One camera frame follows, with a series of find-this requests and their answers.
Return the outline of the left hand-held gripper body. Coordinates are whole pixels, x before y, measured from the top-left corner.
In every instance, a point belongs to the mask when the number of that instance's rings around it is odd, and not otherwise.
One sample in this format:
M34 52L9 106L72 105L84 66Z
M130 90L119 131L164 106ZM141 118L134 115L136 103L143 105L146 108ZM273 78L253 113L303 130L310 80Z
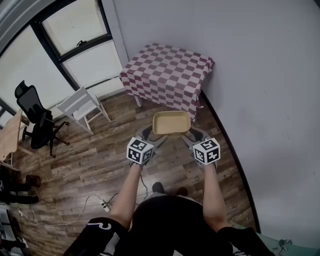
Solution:
M126 149L126 158L130 165L145 165L153 156L154 146L136 137L132 137Z

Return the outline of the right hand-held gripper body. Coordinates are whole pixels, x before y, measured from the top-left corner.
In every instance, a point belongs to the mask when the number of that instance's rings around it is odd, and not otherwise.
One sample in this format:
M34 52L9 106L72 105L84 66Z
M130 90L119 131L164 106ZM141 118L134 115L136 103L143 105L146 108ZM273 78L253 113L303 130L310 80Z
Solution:
M215 138L195 144L193 154L196 161L203 165L215 164L221 159L221 147Z

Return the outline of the person's left forearm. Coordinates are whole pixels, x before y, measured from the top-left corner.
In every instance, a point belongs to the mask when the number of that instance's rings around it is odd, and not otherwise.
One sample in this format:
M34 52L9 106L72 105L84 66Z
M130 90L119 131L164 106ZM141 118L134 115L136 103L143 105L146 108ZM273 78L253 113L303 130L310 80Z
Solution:
M135 211L141 172L141 166L136 163L130 167L109 214L110 219L117 221L127 230L130 228Z

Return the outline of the white wooden chair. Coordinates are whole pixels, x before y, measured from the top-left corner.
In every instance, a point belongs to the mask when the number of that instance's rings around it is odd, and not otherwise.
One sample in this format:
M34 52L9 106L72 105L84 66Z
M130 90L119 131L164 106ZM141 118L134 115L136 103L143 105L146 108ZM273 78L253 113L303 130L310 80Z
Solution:
M91 135L94 133L90 123L97 117L103 115L109 122L112 121L102 102L95 94L90 94L84 87L78 89L56 107Z

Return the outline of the person's black printed shirt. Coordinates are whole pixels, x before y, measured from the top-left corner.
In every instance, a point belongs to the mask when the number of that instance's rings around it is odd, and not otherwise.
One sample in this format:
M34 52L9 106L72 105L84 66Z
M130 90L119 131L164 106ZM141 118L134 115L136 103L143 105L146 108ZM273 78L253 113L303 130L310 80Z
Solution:
M91 219L63 256L275 256L250 228L214 231L203 207L179 196L142 202L124 228L108 217Z

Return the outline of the black office chair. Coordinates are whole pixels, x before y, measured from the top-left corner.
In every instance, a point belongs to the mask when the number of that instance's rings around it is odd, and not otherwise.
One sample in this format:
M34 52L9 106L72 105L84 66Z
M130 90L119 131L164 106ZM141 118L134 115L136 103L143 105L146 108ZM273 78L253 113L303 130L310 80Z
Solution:
M49 154L52 158L55 158L56 156L53 154L54 140L66 146L70 144L57 137L58 131L64 125L68 126L69 123L64 121L60 125L55 125L52 112L43 107L34 85L27 86L25 81L21 81L15 88L14 96L17 105L33 124L32 132L28 132L26 128L23 129L22 140L25 140L25 137L29 136L31 138L30 146L33 150L49 146Z

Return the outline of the green board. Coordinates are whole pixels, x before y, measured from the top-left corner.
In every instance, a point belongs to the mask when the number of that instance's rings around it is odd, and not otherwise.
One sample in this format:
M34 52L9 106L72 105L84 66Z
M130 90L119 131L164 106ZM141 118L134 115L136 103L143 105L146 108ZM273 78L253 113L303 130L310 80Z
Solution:
M260 233L257 235L275 256L320 256L320 248L295 245L291 239L276 240Z

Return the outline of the black framed window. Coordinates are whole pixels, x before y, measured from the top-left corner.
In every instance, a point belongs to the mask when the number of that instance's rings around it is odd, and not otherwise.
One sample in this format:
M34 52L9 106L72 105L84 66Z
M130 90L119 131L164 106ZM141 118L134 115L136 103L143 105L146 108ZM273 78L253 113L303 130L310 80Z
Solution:
M19 110L21 81L35 86L55 118L81 87L100 99L124 90L114 13L103 0L0 0L0 129Z

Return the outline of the black baseboard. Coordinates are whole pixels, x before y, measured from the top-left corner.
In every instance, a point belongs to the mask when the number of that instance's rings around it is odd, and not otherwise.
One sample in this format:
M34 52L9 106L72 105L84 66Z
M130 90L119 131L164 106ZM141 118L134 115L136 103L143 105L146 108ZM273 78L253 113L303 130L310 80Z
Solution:
M241 162L240 162L240 159L235 151L235 148L228 136L228 133L226 132L226 129L224 128L219 116L217 115L215 109L213 108L211 102L209 101L208 97L206 96L206 94L204 93L203 90L201 90L200 92L200 95L201 97L203 98L204 102L206 103L206 105L208 106L212 116L214 117L225 141L226 141L226 144L228 145L228 148L232 154L232 157L234 159L234 162L237 166L237 169L239 171L239 174L240 174L240 177L242 179L242 182L243 182L243 185L244 185L244 188L245 188L245 191L247 193L247 197L248 197L248 200L249 200L249 203L250 203L250 207L251 207L251 210L252 210L252 214L253 214L253 219L254 219L254 222L255 222L255 227L256 227L256 231L261 234L261 226L260 226L260 222L259 222L259 218L258 218L258 214L257 214L257 210L256 210L256 206L255 206L255 202L254 202L254 199L253 199L253 195L252 195L252 192L251 192L251 189L250 189L250 186L249 186L249 183L248 183L248 180L247 180L247 177L245 175L245 172L244 172L244 169L241 165Z

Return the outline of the person's right forearm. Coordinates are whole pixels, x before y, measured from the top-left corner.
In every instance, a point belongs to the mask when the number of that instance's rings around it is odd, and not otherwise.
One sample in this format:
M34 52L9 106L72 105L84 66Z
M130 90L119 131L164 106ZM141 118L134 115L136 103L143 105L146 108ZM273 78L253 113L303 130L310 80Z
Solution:
M204 166L203 217L215 232L229 226L227 208L213 163Z

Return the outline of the yellow plastic tray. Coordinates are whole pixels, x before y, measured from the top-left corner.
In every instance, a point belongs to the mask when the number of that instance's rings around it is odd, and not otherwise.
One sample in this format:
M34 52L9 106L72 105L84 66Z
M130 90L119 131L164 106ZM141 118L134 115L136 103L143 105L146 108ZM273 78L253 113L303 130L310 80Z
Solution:
M153 116L152 131L157 135L186 133L190 128L190 116L185 111L161 111Z

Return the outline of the light wooden desk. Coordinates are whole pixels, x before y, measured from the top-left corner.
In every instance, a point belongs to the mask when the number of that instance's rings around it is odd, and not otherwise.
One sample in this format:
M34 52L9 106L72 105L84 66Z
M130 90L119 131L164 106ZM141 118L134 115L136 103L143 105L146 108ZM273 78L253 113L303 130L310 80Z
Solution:
M18 149L22 112L20 109L0 131L0 162Z

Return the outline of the red white checkered table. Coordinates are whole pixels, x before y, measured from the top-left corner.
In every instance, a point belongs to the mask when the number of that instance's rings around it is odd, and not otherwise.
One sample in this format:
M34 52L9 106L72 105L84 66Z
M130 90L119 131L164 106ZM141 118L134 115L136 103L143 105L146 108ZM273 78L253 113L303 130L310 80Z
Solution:
M141 100L185 111L192 121L200 108L199 95L214 60L190 50L147 44L119 74L127 94Z

